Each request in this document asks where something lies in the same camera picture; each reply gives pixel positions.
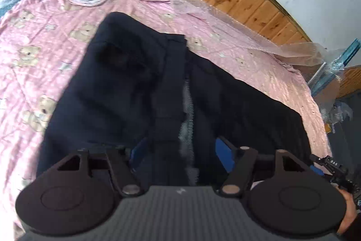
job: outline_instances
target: crumpled pink fabric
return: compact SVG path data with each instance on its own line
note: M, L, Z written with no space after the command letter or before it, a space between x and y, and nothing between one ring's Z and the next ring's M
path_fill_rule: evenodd
M244 48L254 41L192 10L179 12L168 0L21 0L5 14L0 22L0 202L8 222L19 223L15 199L34 179L56 101L97 26L112 11L159 32L184 34L196 54L299 112L312 152L330 154L321 115L301 74L269 54Z

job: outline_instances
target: person's arm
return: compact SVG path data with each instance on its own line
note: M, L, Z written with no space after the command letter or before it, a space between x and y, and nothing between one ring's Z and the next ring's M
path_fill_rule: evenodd
M352 194L345 190L336 189L346 200L346 214L337 231L347 241L357 241L361 238L361 216L357 214Z

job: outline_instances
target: folded clothing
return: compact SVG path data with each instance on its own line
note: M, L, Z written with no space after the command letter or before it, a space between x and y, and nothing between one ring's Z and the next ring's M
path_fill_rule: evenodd
M261 154L286 149L309 161L309 141L296 111L189 51L183 35L159 33L113 12L100 24L57 103L37 173L73 150L134 148L149 138L152 159L144 161L146 169L140 165L140 171L151 170L148 184L187 185L178 140L185 119L185 80L194 108L192 147L199 184L224 180L215 153L219 136Z

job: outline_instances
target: jacket sleeve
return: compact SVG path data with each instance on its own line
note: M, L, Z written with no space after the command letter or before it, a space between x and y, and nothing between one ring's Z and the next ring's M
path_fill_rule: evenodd
M359 213L351 226L342 234L346 241L357 241L361 238L361 214Z

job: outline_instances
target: gray ribbed panel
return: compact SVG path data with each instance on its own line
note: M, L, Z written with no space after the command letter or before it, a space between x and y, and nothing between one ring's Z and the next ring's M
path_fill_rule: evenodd
M254 223L235 199L211 187L158 187L123 200L104 224L73 237L26 233L20 241L286 241ZM333 235L314 241L336 241Z

